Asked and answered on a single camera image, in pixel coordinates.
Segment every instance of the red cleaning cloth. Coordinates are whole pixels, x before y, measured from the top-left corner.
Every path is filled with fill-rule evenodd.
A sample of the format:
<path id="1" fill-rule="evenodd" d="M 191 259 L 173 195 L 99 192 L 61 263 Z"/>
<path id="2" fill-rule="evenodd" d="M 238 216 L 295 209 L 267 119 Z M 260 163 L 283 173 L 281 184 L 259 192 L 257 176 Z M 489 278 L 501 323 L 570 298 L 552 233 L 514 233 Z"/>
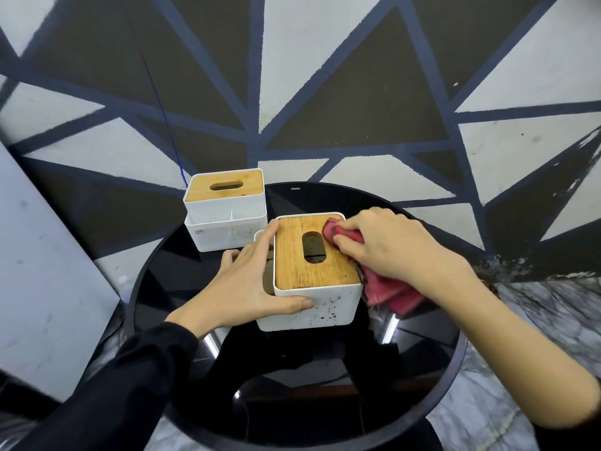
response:
<path id="1" fill-rule="evenodd" d="M 360 231 L 345 230 L 338 226 L 339 221 L 335 218 L 327 219 L 321 231 L 327 242 L 336 246 L 334 236 L 340 234 L 359 243 L 365 243 Z M 383 277 L 363 264 L 360 264 L 359 267 L 365 277 L 367 305 L 373 307 L 379 303 L 386 303 L 388 308 L 395 313 L 405 315 L 424 300 L 424 296 L 408 283 L 394 278 Z"/>

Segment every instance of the geometric pattern wall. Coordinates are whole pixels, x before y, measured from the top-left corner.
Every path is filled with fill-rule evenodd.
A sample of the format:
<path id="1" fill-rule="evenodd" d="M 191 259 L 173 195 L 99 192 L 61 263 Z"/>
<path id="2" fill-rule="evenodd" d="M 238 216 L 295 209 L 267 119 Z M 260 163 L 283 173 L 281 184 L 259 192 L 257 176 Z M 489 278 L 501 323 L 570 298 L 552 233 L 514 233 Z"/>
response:
<path id="1" fill-rule="evenodd" d="M 113 285 L 190 175 L 257 165 L 496 280 L 601 273 L 600 0 L 35 1 L 0 0 L 0 141 Z"/>

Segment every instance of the blue cable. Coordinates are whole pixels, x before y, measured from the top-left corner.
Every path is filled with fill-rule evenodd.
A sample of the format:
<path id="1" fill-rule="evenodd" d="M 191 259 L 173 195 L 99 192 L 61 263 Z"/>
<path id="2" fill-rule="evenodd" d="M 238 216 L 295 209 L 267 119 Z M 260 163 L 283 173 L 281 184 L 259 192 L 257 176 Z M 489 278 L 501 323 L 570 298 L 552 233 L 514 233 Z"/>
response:
<path id="1" fill-rule="evenodd" d="M 136 30 L 133 27 L 133 22 L 131 21 L 129 11 L 127 10 L 127 5 L 125 4 L 125 0 L 121 0 L 121 5 L 123 6 L 123 14 L 125 15 L 127 24 L 129 25 L 129 29 L 131 30 L 133 40 L 136 43 L 136 46 L 138 47 L 140 56 L 142 57 L 144 67 L 146 68 L 146 74 L 148 75 L 148 78 L 150 79 L 150 84 L 152 85 L 152 88 L 154 90 L 154 95 L 156 96 L 156 100 L 159 102 L 159 107 L 161 108 L 161 113 L 163 114 L 163 119 L 165 121 L 165 124 L 167 125 L 167 131 L 169 131 L 169 137 L 171 138 L 171 143 L 173 144 L 173 150 L 176 153 L 177 165 L 180 167 L 180 173 L 182 174 L 182 180 L 184 181 L 184 184 L 186 185 L 186 188 L 187 188 L 187 181 L 186 181 L 186 176 L 184 175 L 184 168 L 182 167 L 180 155 L 177 153 L 176 140 L 173 138 L 173 133 L 171 132 L 171 126 L 169 125 L 169 121 L 167 120 L 167 114 L 165 113 L 165 110 L 163 108 L 163 103 L 161 102 L 161 98 L 159 97 L 159 92 L 158 92 L 158 90 L 156 90 L 156 85 L 154 84 L 154 79 L 152 78 L 152 75 L 150 74 L 150 68 L 148 67 L 148 63 L 146 62 L 146 57 L 144 56 L 144 52 L 142 51 L 142 45 L 140 44 L 140 41 L 136 34 Z"/>

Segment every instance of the wooden lid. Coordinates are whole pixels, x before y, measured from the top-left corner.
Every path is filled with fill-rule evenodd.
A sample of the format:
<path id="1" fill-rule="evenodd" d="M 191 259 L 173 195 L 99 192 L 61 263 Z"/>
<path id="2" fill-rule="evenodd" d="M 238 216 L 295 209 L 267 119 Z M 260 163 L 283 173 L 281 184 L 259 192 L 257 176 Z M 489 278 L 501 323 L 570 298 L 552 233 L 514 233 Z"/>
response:
<path id="1" fill-rule="evenodd" d="M 263 193 L 261 171 L 239 171 L 194 177 L 186 195 L 187 203 Z"/>
<path id="2" fill-rule="evenodd" d="M 361 283 L 355 264 L 321 235 L 330 217 L 341 219 L 340 215 L 280 218 L 280 228 L 275 235 L 275 286 L 278 289 Z"/>

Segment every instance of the person's left hand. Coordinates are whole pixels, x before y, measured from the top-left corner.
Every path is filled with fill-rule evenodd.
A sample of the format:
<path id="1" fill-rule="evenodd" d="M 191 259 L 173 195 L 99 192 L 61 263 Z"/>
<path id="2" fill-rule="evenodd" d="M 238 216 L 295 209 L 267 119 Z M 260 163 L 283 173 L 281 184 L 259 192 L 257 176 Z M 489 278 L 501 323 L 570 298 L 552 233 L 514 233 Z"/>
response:
<path id="1" fill-rule="evenodd" d="M 246 245 L 242 252 L 224 251 L 221 268 L 213 281 L 165 321 L 181 325 L 200 338 L 221 326 L 237 326 L 270 315 L 291 315 L 312 308 L 309 298 L 270 296 L 263 289 L 269 243 L 278 227 L 279 221 L 273 220 L 259 240 Z"/>

